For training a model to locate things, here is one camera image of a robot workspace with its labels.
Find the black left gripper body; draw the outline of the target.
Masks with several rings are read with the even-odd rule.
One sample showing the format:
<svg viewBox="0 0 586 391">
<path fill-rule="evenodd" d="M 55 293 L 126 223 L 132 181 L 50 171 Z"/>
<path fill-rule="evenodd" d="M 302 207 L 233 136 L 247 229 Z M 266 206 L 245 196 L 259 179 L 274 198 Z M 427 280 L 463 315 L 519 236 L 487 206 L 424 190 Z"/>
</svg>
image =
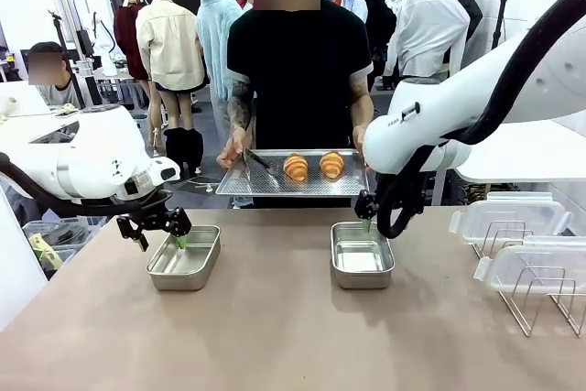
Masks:
<svg viewBox="0 0 586 391">
<path fill-rule="evenodd" d="M 172 211 L 166 207 L 164 202 L 162 202 L 150 207 L 145 206 L 141 210 L 131 212 L 129 218 L 138 229 L 146 231 L 166 231 L 171 213 Z"/>
</svg>

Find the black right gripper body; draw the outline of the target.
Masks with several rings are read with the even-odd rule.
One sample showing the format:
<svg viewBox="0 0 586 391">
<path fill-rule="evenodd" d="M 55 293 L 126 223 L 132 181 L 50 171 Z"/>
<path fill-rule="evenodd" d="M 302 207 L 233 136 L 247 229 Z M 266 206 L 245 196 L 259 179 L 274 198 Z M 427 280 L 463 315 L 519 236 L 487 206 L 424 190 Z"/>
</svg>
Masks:
<svg viewBox="0 0 586 391">
<path fill-rule="evenodd" d="M 354 212 L 359 219 L 371 221 L 377 214 L 378 204 L 375 194 L 361 190 L 354 204 Z"/>
</svg>

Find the person's right hand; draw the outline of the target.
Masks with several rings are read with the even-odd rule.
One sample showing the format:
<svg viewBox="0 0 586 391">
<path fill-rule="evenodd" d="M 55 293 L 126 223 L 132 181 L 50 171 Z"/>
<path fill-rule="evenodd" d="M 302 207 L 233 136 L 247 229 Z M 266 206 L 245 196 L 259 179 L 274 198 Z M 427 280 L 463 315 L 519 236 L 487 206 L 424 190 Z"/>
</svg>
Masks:
<svg viewBox="0 0 586 391">
<path fill-rule="evenodd" d="M 229 169 L 234 161 L 244 153 L 245 148 L 246 132 L 242 127 L 236 127 L 216 161 L 222 168 Z"/>
</svg>

